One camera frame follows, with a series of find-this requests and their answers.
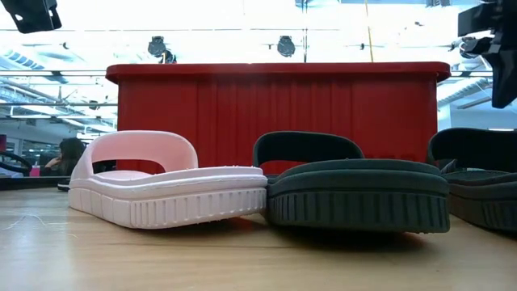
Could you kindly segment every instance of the spotlight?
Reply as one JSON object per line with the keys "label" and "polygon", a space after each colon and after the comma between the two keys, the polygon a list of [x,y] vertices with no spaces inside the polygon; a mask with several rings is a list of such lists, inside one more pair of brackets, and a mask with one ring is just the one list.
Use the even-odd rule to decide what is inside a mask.
{"label": "spotlight", "polygon": [[154,57],[159,57],[158,63],[175,64],[176,56],[170,52],[163,43],[163,36],[153,36],[147,47],[147,51]]}
{"label": "spotlight", "polygon": [[283,57],[292,57],[296,48],[291,40],[291,36],[281,36],[276,49]]}

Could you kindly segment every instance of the table surface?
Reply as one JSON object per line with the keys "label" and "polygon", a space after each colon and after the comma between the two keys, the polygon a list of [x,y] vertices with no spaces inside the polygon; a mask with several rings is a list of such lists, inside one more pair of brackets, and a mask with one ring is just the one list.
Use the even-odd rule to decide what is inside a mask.
{"label": "table surface", "polygon": [[0,290],[517,290],[517,236],[279,230],[261,216],[129,230],[54,189],[0,192]]}

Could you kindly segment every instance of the slide sandal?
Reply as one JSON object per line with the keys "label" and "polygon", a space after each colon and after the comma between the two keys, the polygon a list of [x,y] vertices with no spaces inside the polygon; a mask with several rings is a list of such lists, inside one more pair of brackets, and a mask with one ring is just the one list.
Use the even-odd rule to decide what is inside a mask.
{"label": "slide sandal", "polygon": [[492,230],[517,231],[517,133],[484,129],[445,129],[433,136],[432,162],[450,184],[455,216]]}
{"label": "slide sandal", "polygon": [[[107,171],[92,163],[147,160],[165,173]],[[97,137],[70,177],[69,204],[120,226],[161,229],[261,212],[267,178],[257,167],[198,168],[192,144],[174,133],[122,131]]]}
{"label": "slide sandal", "polygon": [[281,226],[443,233],[448,183],[420,162],[366,159],[345,137],[273,132],[254,146],[254,166],[306,162],[268,176],[267,218]]}

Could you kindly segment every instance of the ridged sole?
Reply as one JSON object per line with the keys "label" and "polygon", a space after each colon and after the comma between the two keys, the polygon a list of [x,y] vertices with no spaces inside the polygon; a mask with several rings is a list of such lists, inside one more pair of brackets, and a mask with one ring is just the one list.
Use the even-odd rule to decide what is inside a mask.
{"label": "ridged sole", "polygon": [[266,207],[266,189],[190,193],[148,200],[120,200],[88,190],[69,190],[70,207],[120,226],[163,229],[258,213]]}
{"label": "ridged sole", "polygon": [[517,200],[470,200],[451,194],[450,212],[474,225],[517,231]]}
{"label": "ridged sole", "polygon": [[268,198],[270,222],[381,232],[449,231],[447,200],[429,193],[311,191]]}

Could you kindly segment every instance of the pink slide sandal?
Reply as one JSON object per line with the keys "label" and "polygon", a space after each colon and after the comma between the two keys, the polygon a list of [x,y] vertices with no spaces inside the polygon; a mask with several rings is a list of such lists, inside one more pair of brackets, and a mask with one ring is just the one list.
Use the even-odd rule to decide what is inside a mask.
{"label": "pink slide sandal", "polygon": [[[147,160],[165,173],[109,171],[92,163]],[[70,207],[120,226],[162,229],[258,213],[267,178],[258,167],[198,168],[192,144],[174,133],[122,131],[93,140],[72,173]]]}

